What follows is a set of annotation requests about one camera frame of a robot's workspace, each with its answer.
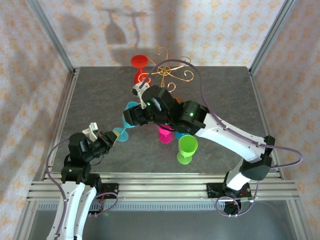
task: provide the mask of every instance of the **cable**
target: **cable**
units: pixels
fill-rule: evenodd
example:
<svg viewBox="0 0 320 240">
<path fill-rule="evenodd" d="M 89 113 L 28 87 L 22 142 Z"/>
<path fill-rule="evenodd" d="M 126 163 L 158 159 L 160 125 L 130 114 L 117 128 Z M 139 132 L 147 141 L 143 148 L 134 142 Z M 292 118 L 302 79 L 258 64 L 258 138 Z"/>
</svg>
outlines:
<svg viewBox="0 0 320 240">
<path fill-rule="evenodd" d="M 57 143 L 52 149 L 51 151 L 49 152 L 48 156 L 46 157 L 46 161 L 45 161 L 45 171 L 46 173 L 48 174 L 48 177 L 49 179 L 59 188 L 60 192 L 61 192 L 61 195 L 62 195 L 62 198 L 63 198 L 63 212 L 62 212 L 62 216 L 61 216 L 61 220 L 59 222 L 59 225 L 56 229 L 56 233 L 55 233 L 55 237 L 54 237 L 54 240 L 58 240 L 58 236 L 60 234 L 60 231 L 61 231 L 61 228 L 62 228 L 62 224 L 63 224 L 63 221 L 65 219 L 65 216 L 66 216 L 66 213 L 67 213 L 67 197 L 66 197 L 66 193 L 64 191 L 64 189 L 62 188 L 62 186 L 56 181 L 54 180 L 54 178 L 51 176 L 51 173 L 49 171 L 49 159 L 50 159 L 50 156 L 51 154 L 53 153 L 53 151 L 58 147 L 60 146 L 61 144 L 65 143 L 66 141 L 68 141 L 68 139 L 65 139 L 65 140 L 62 140 L 61 142 Z"/>
<path fill-rule="evenodd" d="M 162 125 L 159 125 L 159 124 L 158 124 L 158 126 L 159 126 L 161 129 L 163 129 L 163 130 L 167 130 L 168 132 L 176 132 L 176 130 L 166 128 L 166 127 L 164 127 L 164 126 L 162 126 Z"/>
<path fill-rule="evenodd" d="M 240 207 L 239 204 L 238 204 L 238 202 L 237 202 L 233 197 L 230 197 L 230 196 L 221 196 L 221 197 L 219 197 L 219 198 L 215 201 L 215 209 L 217 210 L 217 212 L 218 212 L 219 214 L 221 214 L 222 216 L 228 217 L 228 218 L 230 218 L 230 217 L 235 217 L 235 218 L 236 218 L 236 217 L 238 217 L 238 216 L 242 216 L 242 215 L 246 214 L 247 212 L 249 212 L 250 209 L 252 208 L 252 206 L 254 205 L 254 202 L 255 202 L 256 197 L 257 197 L 258 189 L 259 189 L 259 181 L 256 182 L 256 188 L 255 188 L 255 192 L 254 192 L 254 195 L 253 195 L 253 203 L 251 203 L 251 205 L 249 206 L 249 208 L 248 208 L 246 211 L 244 211 L 244 212 L 241 212 L 242 207 Z M 231 215 L 231 214 L 225 214 L 223 211 L 220 211 L 219 208 L 218 208 L 218 202 L 219 202 L 219 200 L 221 200 L 221 199 L 231 199 L 231 200 L 236 204 L 236 206 L 237 206 L 237 208 L 238 208 L 238 214 Z"/>
<path fill-rule="evenodd" d="M 101 203 L 101 202 L 104 200 L 104 198 L 105 198 L 105 195 L 103 195 L 103 196 L 101 197 L 99 203 Z"/>
<path fill-rule="evenodd" d="M 98 200 L 92 200 L 92 202 L 98 204 L 98 206 L 99 206 L 102 210 L 104 209 L 104 206 L 102 206 L 102 204 L 100 203 L 100 201 L 98 201 Z"/>
<path fill-rule="evenodd" d="M 89 137 L 85 137 L 85 139 L 91 144 L 92 148 L 97 152 L 96 146 L 94 145 L 94 142 L 89 138 Z"/>
<path fill-rule="evenodd" d="M 105 155 L 102 155 L 102 158 L 97 162 L 97 163 L 95 163 L 95 164 L 90 164 L 90 166 L 97 166 L 97 165 L 99 165 L 100 163 L 101 163 L 101 161 L 104 159 L 104 157 L 105 157 Z"/>
<path fill-rule="evenodd" d="M 257 141 L 254 141 L 248 137 L 245 137 L 239 133 L 237 133 L 236 131 L 228 128 L 228 126 L 226 126 L 221 120 L 220 118 L 215 114 L 215 111 L 213 111 L 213 109 L 210 107 L 207 99 L 206 99 L 206 96 L 205 96 L 205 88 L 204 88 L 204 85 L 203 85 L 203 80 L 202 80 L 202 76 L 200 74 L 200 72 L 197 70 L 197 68 L 191 64 L 190 62 L 187 62 L 187 61 L 183 61 L 183 60 L 180 60 L 180 59 L 167 59 L 167 60 L 163 60 L 162 62 L 160 62 L 159 64 L 155 65 L 151 71 L 149 72 L 149 74 L 146 76 L 146 78 L 144 79 L 144 81 L 142 82 L 142 84 L 140 85 L 140 89 L 145 85 L 145 83 L 147 82 L 147 80 L 151 77 L 151 74 L 156 70 L 158 69 L 159 66 L 161 66 L 162 64 L 164 63 L 167 63 L 167 62 L 178 62 L 178 63 L 183 63 L 183 64 L 186 64 L 188 66 L 190 66 L 192 69 L 194 69 L 196 71 L 196 73 L 199 75 L 199 78 L 200 78 L 200 88 L 201 88 L 201 97 L 202 97 L 202 100 L 205 104 L 205 106 L 207 107 L 207 109 L 209 110 L 210 114 L 212 115 L 212 117 L 214 118 L 214 120 L 217 122 L 217 124 L 221 125 L 221 127 L 226 131 L 226 132 L 229 132 L 230 134 L 232 134 L 233 136 L 235 136 L 236 138 L 238 139 L 241 139 L 247 143 L 250 143 L 250 144 L 254 144 L 256 146 L 262 146 L 262 147 L 265 147 L 265 148 L 269 148 L 269 149 L 281 149 L 281 150 L 287 150 L 287 151 L 291 151 L 297 155 L 299 155 L 299 160 L 295 161 L 295 162 L 292 162 L 292 163 L 288 163 L 288 164 L 283 164 L 283 165 L 275 165 L 275 166 L 272 166 L 271 168 L 272 169 L 275 169 L 275 168 L 286 168 L 286 167 L 289 167 L 289 166 L 294 166 L 294 165 L 297 165 L 299 163 L 301 163 L 303 160 L 304 160 L 304 156 L 302 155 L 301 152 L 295 150 L 295 149 L 292 149 L 292 148 L 289 148 L 289 147 L 284 147 L 284 146 L 274 146 L 274 145 L 268 145 L 268 144 L 263 144 L 263 143 L 260 143 L 260 142 L 257 142 Z"/>
<path fill-rule="evenodd" d="M 103 210 L 103 211 L 101 211 L 101 212 L 99 212 L 99 213 L 95 213 L 94 215 L 95 215 L 96 217 L 98 217 L 99 215 L 105 214 L 106 212 L 110 211 L 110 210 L 118 203 L 118 201 L 119 201 L 118 195 L 115 194 L 114 192 L 104 192 L 104 193 L 100 193 L 100 194 L 96 195 L 96 196 L 94 197 L 94 199 L 97 199 L 97 198 L 99 198 L 99 197 L 101 197 L 101 196 L 104 196 L 104 195 L 113 195 L 113 196 L 115 196 L 115 197 L 116 197 L 115 203 L 114 203 L 111 207 L 109 207 L 108 209 Z"/>
</svg>

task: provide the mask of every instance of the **wall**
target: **wall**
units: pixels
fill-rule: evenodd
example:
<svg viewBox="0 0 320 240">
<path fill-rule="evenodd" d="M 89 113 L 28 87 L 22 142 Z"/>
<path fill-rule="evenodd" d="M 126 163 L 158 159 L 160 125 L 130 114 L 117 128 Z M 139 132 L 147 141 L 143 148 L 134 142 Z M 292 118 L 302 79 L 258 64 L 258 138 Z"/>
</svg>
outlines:
<svg viewBox="0 0 320 240">
<path fill-rule="evenodd" d="M 299 0 L 255 76 L 277 144 L 304 154 L 305 161 L 285 176 L 298 182 L 314 239 L 320 237 L 319 12 L 319 0 Z M 297 160 L 278 153 L 282 163 Z"/>
<path fill-rule="evenodd" d="M 0 239 L 14 236 L 67 70 L 25 0 L 0 3 Z"/>
<path fill-rule="evenodd" d="M 72 64 L 130 66 L 188 56 L 201 66 L 250 66 L 285 0 L 40 0 Z"/>
</svg>

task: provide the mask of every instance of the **glass panel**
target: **glass panel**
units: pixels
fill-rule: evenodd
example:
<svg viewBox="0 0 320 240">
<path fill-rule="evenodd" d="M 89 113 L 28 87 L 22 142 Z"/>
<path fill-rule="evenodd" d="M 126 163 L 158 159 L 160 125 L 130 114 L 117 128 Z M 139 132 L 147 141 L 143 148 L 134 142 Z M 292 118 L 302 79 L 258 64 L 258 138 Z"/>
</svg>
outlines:
<svg viewBox="0 0 320 240">
<path fill-rule="evenodd" d="M 38 210 L 29 239 L 46 239 L 55 214 L 53 210 Z M 110 211 L 87 219 L 83 239 L 295 240 L 297 237 L 286 201 L 256 201 L 247 214 L 237 218 L 221 216 L 215 210 Z"/>
</svg>

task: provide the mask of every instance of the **black mounting bracket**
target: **black mounting bracket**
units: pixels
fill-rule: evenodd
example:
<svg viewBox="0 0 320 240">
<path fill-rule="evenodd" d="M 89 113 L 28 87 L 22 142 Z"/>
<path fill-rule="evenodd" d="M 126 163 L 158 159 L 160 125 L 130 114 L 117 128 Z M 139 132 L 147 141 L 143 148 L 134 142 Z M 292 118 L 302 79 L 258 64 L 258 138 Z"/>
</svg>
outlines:
<svg viewBox="0 0 320 240">
<path fill-rule="evenodd" d="M 227 196 L 225 190 L 223 189 L 223 182 L 209 182 L 206 184 L 206 193 L 208 199 L 217 199 L 223 196 Z M 251 189 L 249 183 L 246 183 L 242 188 L 237 191 L 234 196 L 235 199 L 240 198 L 252 198 Z"/>
<path fill-rule="evenodd" d="M 101 184 L 101 192 L 99 192 L 99 194 L 102 193 L 114 193 L 114 194 L 119 194 L 119 184 L 118 183 L 102 183 Z M 107 194 L 104 195 L 103 199 L 116 199 L 116 196 L 111 195 L 111 194 Z"/>
</svg>

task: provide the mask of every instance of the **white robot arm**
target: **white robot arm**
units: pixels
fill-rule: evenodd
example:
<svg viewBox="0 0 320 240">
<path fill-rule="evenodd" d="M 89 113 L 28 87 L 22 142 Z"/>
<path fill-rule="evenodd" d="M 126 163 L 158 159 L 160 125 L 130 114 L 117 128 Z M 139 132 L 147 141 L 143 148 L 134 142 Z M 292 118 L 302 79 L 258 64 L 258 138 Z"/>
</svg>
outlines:
<svg viewBox="0 0 320 240">
<path fill-rule="evenodd" d="M 140 104 L 123 112 L 126 122 L 133 126 L 142 126 L 148 122 L 167 124 L 180 133 L 189 133 L 216 142 L 242 157 L 240 163 L 226 174 L 220 194 L 237 197 L 237 192 L 250 180 L 262 180 L 267 175 L 272 161 L 269 157 L 271 149 L 260 144 L 273 145 L 273 137 L 254 136 L 220 118 L 218 122 L 206 107 L 194 101 L 178 103 L 165 88 L 149 86 L 146 83 L 140 89 L 140 84 L 137 83 L 132 90 L 139 97 Z M 252 142 L 257 144 L 236 137 L 228 129 L 252 139 Z M 100 132 L 96 135 L 97 131 L 97 125 L 91 123 L 88 129 L 69 138 L 71 161 L 65 161 L 61 171 L 62 188 L 67 198 L 66 208 L 61 197 L 47 240 L 82 240 L 88 211 L 99 188 L 97 179 L 100 179 L 98 174 L 90 173 L 89 162 L 107 154 L 117 139 L 113 132 Z M 56 235 L 60 220 L 61 230 L 59 235 Z"/>
</svg>

